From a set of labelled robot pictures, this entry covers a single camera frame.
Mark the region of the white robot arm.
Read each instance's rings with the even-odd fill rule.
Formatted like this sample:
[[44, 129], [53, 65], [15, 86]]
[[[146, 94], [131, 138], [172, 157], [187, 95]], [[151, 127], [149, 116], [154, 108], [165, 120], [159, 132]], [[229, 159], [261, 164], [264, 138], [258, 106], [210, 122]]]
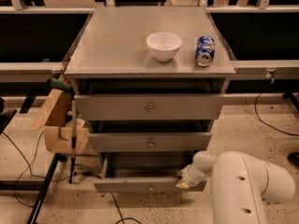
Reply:
[[263, 205], [286, 203], [295, 194], [295, 182], [286, 169], [236, 151], [217, 157], [199, 151], [178, 176], [179, 189], [211, 179], [214, 224], [267, 224]]

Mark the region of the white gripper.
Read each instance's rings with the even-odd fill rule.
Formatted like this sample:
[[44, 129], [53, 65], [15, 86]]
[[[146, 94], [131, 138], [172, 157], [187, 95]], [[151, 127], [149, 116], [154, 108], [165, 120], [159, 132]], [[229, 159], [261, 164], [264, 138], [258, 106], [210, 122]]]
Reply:
[[209, 172], [196, 168], [193, 164], [186, 166], [183, 170], [178, 171], [177, 176], [181, 180], [177, 182], [176, 187], [179, 189], [188, 189], [197, 186], [202, 180], [209, 176]]

